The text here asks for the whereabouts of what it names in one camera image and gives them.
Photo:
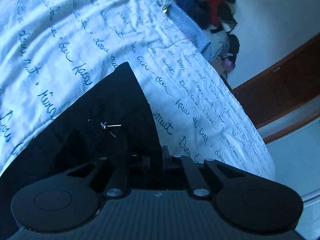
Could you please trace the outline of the black pants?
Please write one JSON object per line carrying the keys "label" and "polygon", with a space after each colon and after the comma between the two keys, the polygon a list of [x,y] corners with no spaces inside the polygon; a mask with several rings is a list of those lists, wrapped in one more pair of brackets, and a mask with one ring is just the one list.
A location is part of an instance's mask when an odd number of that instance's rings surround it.
{"label": "black pants", "polygon": [[1,175],[1,239],[18,229],[11,214],[18,190],[100,157],[117,163],[148,158],[152,168],[162,167],[151,107],[127,62],[32,139]]}

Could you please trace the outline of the brown wooden door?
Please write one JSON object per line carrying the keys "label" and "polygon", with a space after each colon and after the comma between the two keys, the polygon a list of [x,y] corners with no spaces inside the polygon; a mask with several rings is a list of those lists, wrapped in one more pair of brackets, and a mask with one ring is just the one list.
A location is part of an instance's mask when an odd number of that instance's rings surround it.
{"label": "brown wooden door", "polygon": [[265,143],[319,118],[319,35],[232,93]]}

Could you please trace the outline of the white bedspread with script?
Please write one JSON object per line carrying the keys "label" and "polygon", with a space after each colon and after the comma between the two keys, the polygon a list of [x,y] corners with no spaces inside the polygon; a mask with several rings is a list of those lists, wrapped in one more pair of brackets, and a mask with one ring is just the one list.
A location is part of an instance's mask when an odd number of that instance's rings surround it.
{"label": "white bedspread with script", "polygon": [[156,0],[1,0],[1,170],[123,62],[171,154],[275,179],[240,103]]}

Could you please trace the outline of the light blue knitted blanket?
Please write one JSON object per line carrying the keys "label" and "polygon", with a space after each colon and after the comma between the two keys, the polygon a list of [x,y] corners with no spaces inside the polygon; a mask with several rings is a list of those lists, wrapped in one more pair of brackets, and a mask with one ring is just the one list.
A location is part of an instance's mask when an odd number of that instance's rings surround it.
{"label": "light blue knitted blanket", "polygon": [[184,35],[191,40],[202,56],[212,58],[211,42],[198,24],[174,0],[156,0],[164,13],[177,25]]}

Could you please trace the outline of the pile of clothes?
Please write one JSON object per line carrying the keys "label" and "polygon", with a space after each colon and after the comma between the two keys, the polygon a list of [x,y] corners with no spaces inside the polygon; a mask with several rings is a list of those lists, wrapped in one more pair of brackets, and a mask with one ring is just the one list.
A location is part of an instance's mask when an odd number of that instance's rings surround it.
{"label": "pile of clothes", "polygon": [[238,24],[229,6],[235,0],[173,1],[211,38],[221,39],[221,49],[217,52],[221,68],[226,73],[233,71],[240,50],[238,37],[231,33]]}

